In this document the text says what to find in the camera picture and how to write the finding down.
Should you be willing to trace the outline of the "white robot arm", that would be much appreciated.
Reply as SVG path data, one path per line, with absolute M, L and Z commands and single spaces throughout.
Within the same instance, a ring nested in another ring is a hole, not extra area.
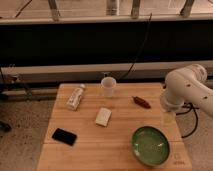
M 191 102 L 213 119 L 213 90 L 205 85 L 206 69 L 199 64 L 170 71 L 165 77 L 165 90 L 160 95 L 163 108 L 162 122 L 175 120 L 175 112 L 185 102 Z

